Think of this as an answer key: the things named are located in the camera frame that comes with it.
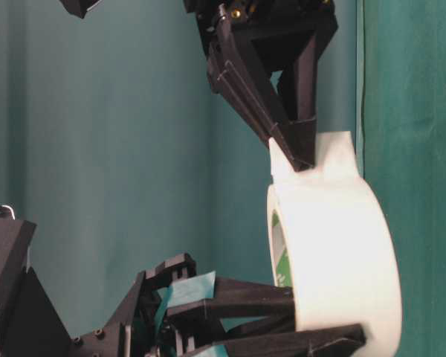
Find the green label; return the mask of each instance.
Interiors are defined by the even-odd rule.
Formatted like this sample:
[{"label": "green label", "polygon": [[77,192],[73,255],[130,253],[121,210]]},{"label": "green label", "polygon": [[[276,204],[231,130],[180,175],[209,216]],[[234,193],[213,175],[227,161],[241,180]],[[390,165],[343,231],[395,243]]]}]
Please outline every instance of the green label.
[{"label": "green label", "polygon": [[285,244],[284,231],[276,213],[273,214],[273,254],[276,262],[276,279],[278,287],[292,286],[291,265]]}]

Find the black robotic component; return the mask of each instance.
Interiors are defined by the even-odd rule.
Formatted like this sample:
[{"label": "black robotic component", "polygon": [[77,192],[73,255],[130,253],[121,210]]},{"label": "black robotic component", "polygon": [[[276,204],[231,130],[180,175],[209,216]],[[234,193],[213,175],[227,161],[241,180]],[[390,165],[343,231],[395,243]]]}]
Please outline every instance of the black robotic component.
[{"label": "black robotic component", "polygon": [[[60,0],[83,18],[98,0]],[[332,0],[184,0],[212,90],[292,167],[315,164],[317,62],[337,30]],[[281,71],[277,90],[271,76]]]},{"label": "black robotic component", "polygon": [[60,0],[65,9],[72,15],[84,19],[101,0]]},{"label": "black robotic component", "polygon": [[[0,208],[0,357],[349,357],[365,343],[359,325],[297,332],[292,288],[216,277],[212,297],[167,305],[158,290],[199,289],[188,254],[139,273],[104,327],[72,339],[27,264],[34,229]],[[220,322],[249,317],[262,319],[229,331]]]}]

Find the screw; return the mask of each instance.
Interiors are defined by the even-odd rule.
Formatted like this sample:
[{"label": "screw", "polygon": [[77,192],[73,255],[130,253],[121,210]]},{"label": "screw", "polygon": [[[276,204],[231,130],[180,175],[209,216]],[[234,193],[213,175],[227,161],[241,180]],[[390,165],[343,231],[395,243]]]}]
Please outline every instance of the screw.
[{"label": "screw", "polygon": [[94,336],[96,336],[99,339],[103,338],[104,337],[104,330],[103,329],[97,329],[96,331],[94,331]]},{"label": "screw", "polygon": [[83,343],[83,340],[81,340],[81,337],[76,337],[76,338],[73,338],[73,343],[75,346],[79,346]]},{"label": "screw", "polygon": [[234,19],[239,19],[241,17],[241,11],[239,9],[231,11],[231,17]]}]

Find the green background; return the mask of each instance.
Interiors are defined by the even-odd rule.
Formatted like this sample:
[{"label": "green background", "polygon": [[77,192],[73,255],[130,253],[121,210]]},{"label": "green background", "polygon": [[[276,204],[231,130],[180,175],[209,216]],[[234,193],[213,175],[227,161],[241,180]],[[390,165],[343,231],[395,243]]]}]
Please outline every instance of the green background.
[{"label": "green background", "polygon": [[446,356],[446,0],[365,1],[365,173],[398,255],[398,356]]},{"label": "green background", "polygon": [[[322,130],[355,128],[355,2],[320,62]],[[181,0],[0,0],[0,204],[37,222],[32,263],[72,335],[136,273],[188,251],[199,271],[272,283],[266,149],[210,93]]]}]

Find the roll of tape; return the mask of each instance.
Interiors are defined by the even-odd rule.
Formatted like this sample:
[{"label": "roll of tape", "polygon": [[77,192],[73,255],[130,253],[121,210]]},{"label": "roll of tape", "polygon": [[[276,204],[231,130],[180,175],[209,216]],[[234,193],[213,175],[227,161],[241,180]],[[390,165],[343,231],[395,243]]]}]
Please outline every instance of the roll of tape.
[{"label": "roll of tape", "polygon": [[274,281],[293,286],[297,330],[362,324],[356,357],[391,357],[401,336],[398,267],[384,215],[360,177],[350,132],[317,136],[296,173],[270,140],[268,227]]}]

